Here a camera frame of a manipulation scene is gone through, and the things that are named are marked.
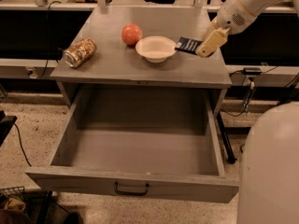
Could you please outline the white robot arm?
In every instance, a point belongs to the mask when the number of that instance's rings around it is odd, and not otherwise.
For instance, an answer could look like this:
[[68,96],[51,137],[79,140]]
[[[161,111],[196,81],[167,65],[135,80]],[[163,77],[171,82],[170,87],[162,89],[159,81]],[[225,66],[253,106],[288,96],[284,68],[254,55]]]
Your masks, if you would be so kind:
[[[195,54],[206,57],[282,0],[226,0]],[[292,0],[295,6],[298,0]],[[263,113],[246,139],[236,224],[299,224],[299,103]]]

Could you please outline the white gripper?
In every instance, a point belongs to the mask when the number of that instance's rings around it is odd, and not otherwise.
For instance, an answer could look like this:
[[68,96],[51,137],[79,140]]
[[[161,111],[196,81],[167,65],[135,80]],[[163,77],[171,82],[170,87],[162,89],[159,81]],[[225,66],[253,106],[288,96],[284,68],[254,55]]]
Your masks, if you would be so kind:
[[203,33],[204,41],[195,54],[205,58],[214,53],[227,42],[229,33],[240,34],[256,20],[242,5],[240,0],[226,0]]

